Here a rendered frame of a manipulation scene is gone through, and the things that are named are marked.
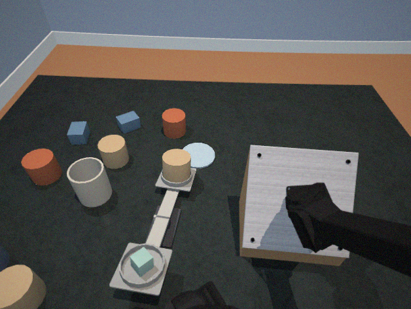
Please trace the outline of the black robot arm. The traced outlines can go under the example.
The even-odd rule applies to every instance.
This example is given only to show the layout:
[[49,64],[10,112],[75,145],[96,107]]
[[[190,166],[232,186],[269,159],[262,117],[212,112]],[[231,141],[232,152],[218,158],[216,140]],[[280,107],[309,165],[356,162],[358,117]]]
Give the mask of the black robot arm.
[[[303,248],[317,253],[337,245],[411,277],[411,225],[342,211],[324,182],[288,186],[285,201]],[[172,297],[164,309],[239,308],[227,306],[210,281]]]

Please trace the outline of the pale teal cube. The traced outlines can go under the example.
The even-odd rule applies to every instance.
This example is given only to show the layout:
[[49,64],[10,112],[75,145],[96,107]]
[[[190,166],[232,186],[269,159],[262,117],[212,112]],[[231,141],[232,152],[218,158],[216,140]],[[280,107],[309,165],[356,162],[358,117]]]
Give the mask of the pale teal cube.
[[130,261],[132,268],[140,277],[154,268],[153,256],[144,247],[130,256]]

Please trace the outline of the blue cylinder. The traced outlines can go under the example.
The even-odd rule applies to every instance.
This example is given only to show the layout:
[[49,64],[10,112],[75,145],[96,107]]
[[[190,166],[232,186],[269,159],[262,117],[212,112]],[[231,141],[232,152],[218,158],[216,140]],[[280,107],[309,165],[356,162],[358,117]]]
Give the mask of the blue cylinder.
[[0,246],[0,272],[6,269],[9,264],[9,254]]

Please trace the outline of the tan cylinder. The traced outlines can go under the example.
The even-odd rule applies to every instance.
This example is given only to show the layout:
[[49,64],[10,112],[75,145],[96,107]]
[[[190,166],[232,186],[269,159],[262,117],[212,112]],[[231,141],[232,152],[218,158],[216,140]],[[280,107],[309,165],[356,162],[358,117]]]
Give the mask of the tan cylinder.
[[0,309],[37,309],[45,295],[44,281],[28,266],[17,264],[0,272]]
[[129,154],[124,138],[118,135],[109,135],[102,138],[98,148],[104,165],[110,169],[121,168],[129,162]]
[[162,167],[164,179],[179,183],[190,177],[190,154],[182,149],[171,149],[162,156]]

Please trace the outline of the grey cup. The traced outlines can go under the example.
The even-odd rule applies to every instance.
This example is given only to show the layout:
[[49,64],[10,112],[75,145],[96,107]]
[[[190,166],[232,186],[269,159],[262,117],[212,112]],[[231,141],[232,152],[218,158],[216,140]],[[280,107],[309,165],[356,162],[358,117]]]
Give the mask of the grey cup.
[[112,188],[103,162],[98,158],[82,158],[68,167],[67,177],[81,204],[97,207],[106,203]]

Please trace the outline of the orange cylinder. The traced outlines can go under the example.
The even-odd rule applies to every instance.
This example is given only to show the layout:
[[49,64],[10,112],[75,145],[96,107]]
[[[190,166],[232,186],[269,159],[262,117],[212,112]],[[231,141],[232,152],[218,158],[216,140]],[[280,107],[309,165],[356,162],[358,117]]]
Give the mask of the orange cylinder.
[[29,152],[21,161],[22,166],[36,185],[49,185],[62,175],[62,169],[49,149]]
[[177,139],[186,133],[185,112],[180,109],[168,109],[162,114],[164,134],[168,138]]

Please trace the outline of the blue block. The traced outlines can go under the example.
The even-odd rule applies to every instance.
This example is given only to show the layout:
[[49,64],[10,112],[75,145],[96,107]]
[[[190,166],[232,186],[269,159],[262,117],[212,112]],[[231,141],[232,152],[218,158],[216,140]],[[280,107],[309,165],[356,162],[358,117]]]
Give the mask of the blue block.
[[123,134],[141,128],[140,119],[134,111],[117,116],[116,121]]
[[90,134],[86,121],[71,122],[67,136],[71,145],[86,145]]

